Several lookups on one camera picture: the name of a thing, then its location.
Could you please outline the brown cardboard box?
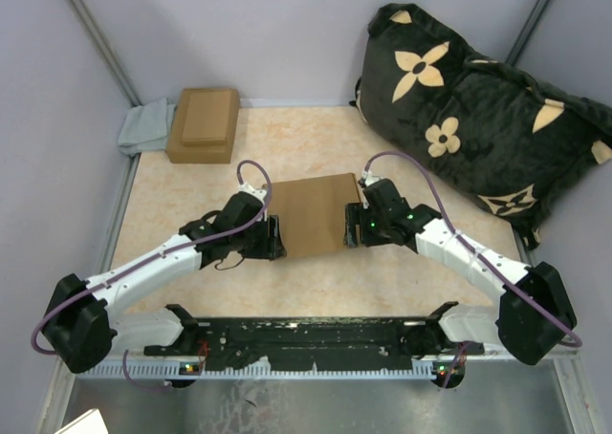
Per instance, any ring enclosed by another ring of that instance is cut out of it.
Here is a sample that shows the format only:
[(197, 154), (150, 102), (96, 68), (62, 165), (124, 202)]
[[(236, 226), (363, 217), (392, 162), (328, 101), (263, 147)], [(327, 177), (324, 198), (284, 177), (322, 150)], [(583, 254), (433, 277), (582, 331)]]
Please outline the brown cardboard box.
[(361, 201), (353, 173), (276, 182), (272, 192), (268, 213), (279, 220), (289, 259), (345, 249), (345, 207)]

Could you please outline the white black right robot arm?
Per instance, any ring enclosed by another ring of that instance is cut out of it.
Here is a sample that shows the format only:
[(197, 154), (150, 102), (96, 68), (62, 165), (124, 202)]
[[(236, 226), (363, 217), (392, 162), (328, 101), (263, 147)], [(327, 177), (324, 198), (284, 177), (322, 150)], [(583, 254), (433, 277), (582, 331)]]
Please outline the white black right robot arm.
[(385, 178), (361, 179), (364, 200), (345, 208), (345, 244), (394, 244), (437, 261), (492, 301), (490, 307), (450, 304), (426, 330), (428, 347), (450, 352), (458, 343), (504, 347), (528, 365), (539, 363), (578, 324), (558, 271), (506, 258), (451, 228), (440, 209), (412, 207)]

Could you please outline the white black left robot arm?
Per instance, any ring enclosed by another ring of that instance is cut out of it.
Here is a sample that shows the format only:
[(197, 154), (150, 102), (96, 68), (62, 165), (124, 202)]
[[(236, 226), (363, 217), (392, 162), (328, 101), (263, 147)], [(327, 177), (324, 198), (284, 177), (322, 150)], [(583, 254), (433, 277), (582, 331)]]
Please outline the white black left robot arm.
[(244, 259), (275, 260), (285, 254), (279, 220), (268, 216), (265, 189), (241, 190), (218, 212), (187, 223), (166, 242), (117, 269), (85, 280), (62, 278), (37, 331), (70, 371), (88, 371), (109, 356), (148, 346), (192, 352), (197, 329), (187, 315), (165, 307), (156, 313), (127, 309), (166, 284), (235, 252)]

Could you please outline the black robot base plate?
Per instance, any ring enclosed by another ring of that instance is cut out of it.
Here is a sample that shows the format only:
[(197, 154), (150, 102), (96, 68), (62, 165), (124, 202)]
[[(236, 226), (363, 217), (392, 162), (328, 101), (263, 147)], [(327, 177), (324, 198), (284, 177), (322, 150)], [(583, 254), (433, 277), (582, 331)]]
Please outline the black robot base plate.
[(409, 369), (414, 359), (454, 355), (460, 344), (439, 320), (455, 304), (427, 316), (194, 317), (177, 304), (183, 331), (169, 345), (149, 345), (149, 357), (194, 356), (208, 370), (242, 369), (267, 358), (274, 370)]

